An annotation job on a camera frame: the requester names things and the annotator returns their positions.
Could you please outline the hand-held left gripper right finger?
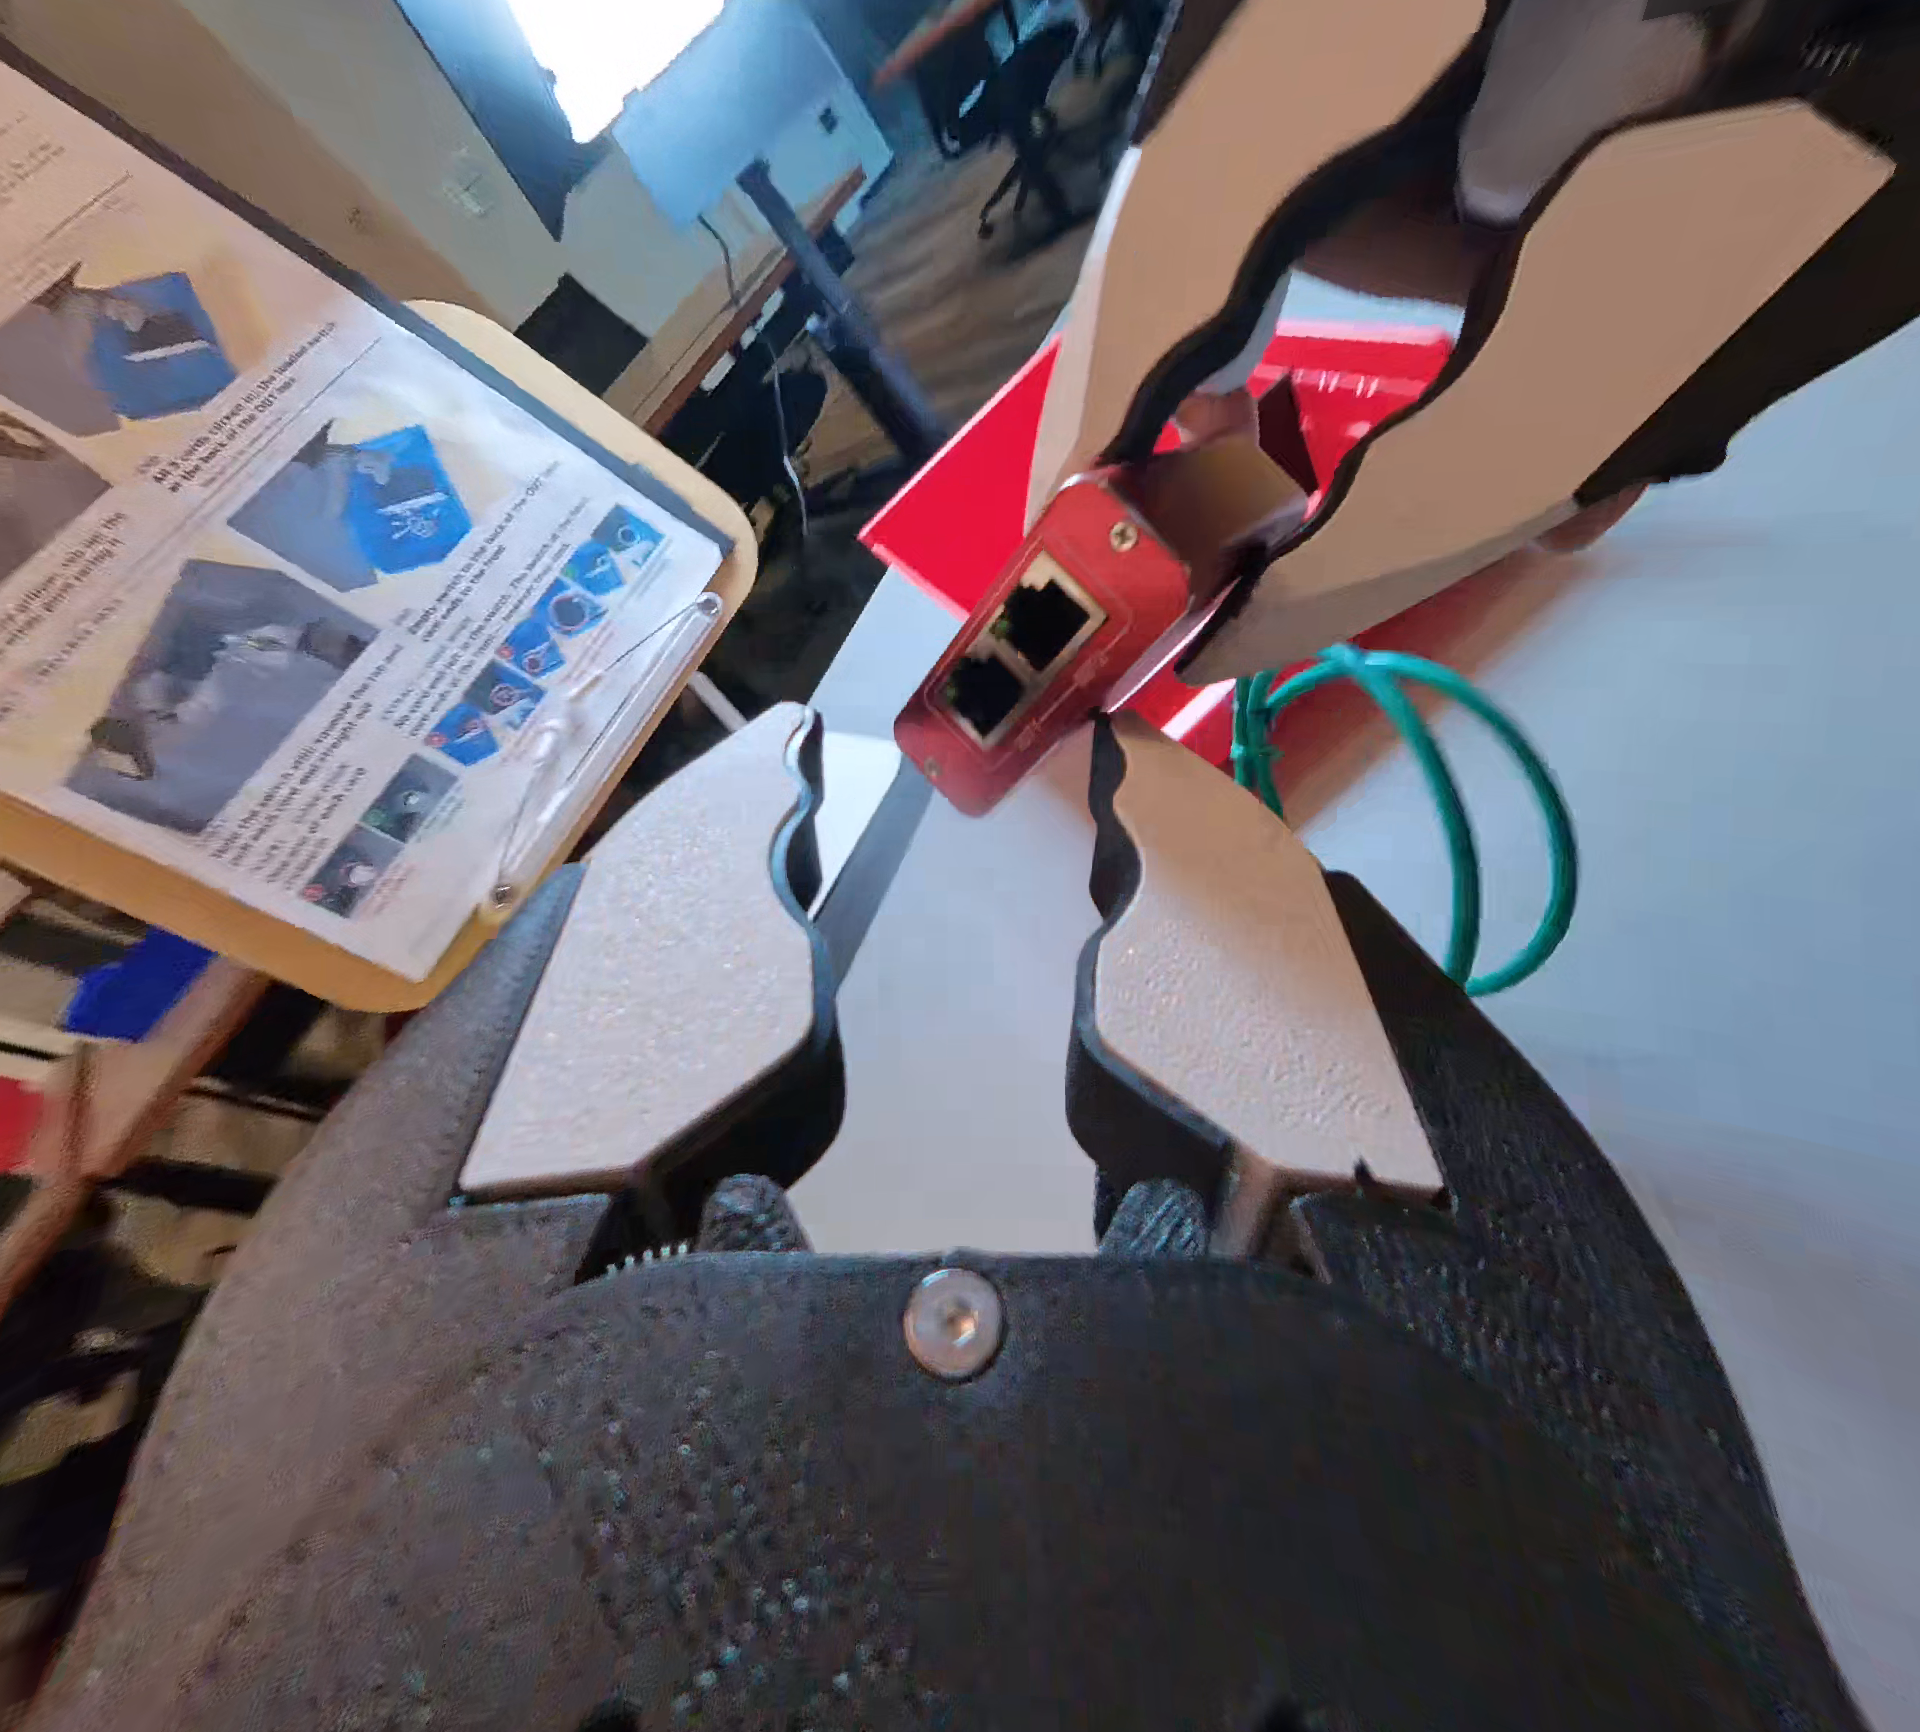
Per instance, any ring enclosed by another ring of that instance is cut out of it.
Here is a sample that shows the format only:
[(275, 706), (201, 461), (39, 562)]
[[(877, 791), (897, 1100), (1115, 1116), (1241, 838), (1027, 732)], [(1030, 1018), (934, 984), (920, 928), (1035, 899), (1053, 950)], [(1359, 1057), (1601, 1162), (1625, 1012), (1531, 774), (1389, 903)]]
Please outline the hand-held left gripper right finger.
[(1181, 1187), (1213, 1253), (1257, 1254), (1285, 1207), (1444, 1170), (1378, 1003), (1301, 838), (1137, 717), (1093, 728), (1089, 893), (1069, 1128), (1117, 1197)]

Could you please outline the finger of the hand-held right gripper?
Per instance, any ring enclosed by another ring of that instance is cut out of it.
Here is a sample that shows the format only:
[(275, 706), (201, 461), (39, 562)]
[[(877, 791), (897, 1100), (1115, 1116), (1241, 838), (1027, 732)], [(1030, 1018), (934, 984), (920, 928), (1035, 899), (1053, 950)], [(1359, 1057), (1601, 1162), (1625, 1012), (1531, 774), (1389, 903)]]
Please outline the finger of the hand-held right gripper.
[(1566, 525), (1581, 491), (1899, 160), (1807, 100), (1597, 140), (1516, 235), (1493, 312), (1179, 659), (1192, 687), (1359, 638)]
[(1179, 0), (1069, 300), (1027, 523), (1148, 457), (1272, 335), (1286, 277), (1439, 118), (1491, 0)]

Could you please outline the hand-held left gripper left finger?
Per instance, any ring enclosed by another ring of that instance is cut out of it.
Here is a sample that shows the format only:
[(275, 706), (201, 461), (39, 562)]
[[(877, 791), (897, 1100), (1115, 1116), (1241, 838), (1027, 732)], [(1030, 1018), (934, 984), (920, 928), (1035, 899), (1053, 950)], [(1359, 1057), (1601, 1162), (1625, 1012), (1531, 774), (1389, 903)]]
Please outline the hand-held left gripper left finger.
[(824, 725), (779, 704), (585, 860), (456, 1180), (464, 1210), (612, 1198), (694, 1246), (731, 1180), (792, 1189), (846, 1116), (835, 970), (810, 916)]

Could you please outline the red metal port box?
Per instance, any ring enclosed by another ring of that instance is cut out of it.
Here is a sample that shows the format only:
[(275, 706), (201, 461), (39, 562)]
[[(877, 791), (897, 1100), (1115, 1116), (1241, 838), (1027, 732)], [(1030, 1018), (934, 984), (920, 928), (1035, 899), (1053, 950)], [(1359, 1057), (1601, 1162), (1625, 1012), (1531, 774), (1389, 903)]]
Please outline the red metal port box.
[(894, 742), (982, 818), (1175, 657), (1317, 502), (1255, 441), (1071, 479), (906, 698)]

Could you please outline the red plastic bin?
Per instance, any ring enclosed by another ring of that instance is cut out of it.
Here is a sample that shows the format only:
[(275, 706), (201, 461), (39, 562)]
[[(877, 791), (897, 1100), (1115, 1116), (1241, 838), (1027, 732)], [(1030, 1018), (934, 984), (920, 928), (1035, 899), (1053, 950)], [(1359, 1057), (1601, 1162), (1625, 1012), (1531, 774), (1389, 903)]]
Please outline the red plastic bin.
[[(1437, 326), (1283, 321), (1250, 376), (1261, 447), (1314, 514), (1362, 441), (1422, 399), (1453, 355)], [(925, 594), (966, 616), (1025, 537), (1059, 345), (1047, 340), (860, 532)]]

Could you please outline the person's right hand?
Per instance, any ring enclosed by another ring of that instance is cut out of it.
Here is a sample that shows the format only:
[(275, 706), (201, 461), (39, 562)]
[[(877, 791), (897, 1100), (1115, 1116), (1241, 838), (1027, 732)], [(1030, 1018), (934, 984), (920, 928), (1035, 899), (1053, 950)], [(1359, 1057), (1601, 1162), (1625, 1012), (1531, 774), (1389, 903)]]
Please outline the person's right hand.
[(1573, 556), (1591, 551), (1641, 505), (1649, 491), (1651, 486), (1636, 484), (1581, 506), (1569, 521), (1542, 532), (1534, 540), (1534, 549), (1553, 556)]

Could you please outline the black office chair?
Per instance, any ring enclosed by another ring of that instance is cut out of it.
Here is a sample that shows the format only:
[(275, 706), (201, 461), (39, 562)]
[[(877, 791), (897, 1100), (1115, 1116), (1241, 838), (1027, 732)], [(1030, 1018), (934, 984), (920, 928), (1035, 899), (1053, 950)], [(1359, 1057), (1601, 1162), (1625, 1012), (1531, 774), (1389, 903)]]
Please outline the black office chair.
[(1130, 49), (1100, 3), (1001, 0), (988, 17), (990, 68), (974, 113), (1012, 158), (979, 209), (974, 236), (988, 242), (1028, 210), (1043, 235), (1069, 232), (1091, 216), (1074, 179), (1102, 162), (1112, 84), (1134, 71)]

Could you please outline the pale grey tilted panel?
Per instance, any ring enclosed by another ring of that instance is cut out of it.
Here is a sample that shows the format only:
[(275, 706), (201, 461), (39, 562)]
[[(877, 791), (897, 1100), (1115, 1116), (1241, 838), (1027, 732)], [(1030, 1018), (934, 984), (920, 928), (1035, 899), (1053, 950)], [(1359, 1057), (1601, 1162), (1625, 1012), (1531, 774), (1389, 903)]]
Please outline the pale grey tilted panel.
[(805, 206), (850, 171), (868, 185), (894, 150), (801, 0), (726, 0), (625, 100), (612, 142), (677, 231), (711, 216), (765, 162)]

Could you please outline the wooden desk with black post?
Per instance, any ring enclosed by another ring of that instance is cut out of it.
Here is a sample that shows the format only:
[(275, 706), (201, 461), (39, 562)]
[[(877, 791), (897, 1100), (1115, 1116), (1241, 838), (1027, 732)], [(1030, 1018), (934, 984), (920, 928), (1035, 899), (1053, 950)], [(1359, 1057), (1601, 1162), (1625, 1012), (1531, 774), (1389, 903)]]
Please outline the wooden desk with black post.
[(719, 273), (663, 321), (615, 379), (602, 403), (631, 427), (637, 444), (612, 453), (615, 473), (661, 464), (661, 430), (674, 422), (719, 362), (746, 343), (768, 303), (789, 291), (796, 304), (822, 321), (830, 362), (900, 462), (919, 471), (947, 448), (950, 427), (822, 245), (822, 235), (865, 185), (865, 171), (855, 167), (809, 209), (796, 209), (777, 185), (768, 160), (754, 160), (739, 177), (739, 190), (768, 235), (734, 252), (722, 250)]

